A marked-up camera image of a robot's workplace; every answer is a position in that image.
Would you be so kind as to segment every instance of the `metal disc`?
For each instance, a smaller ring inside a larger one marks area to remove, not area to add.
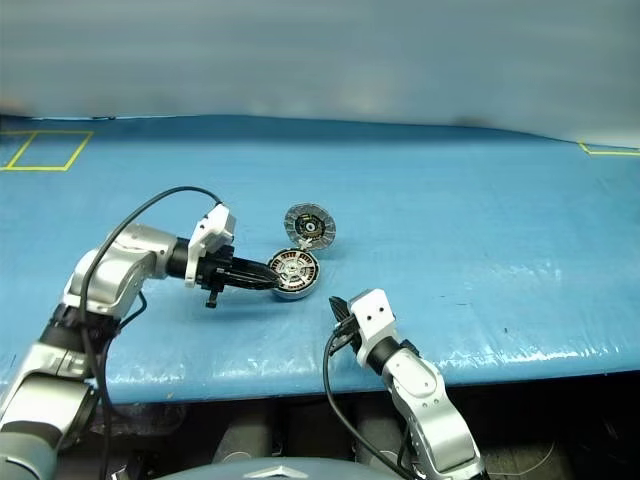
[[[269,268],[280,277],[276,295],[286,299],[302,298],[313,290],[320,267],[316,258],[298,248],[285,248],[276,252],[268,262]]]
[[[294,205],[284,216],[284,228],[292,242],[304,250],[326,248],[336,238],[333,217],[319,205]]]

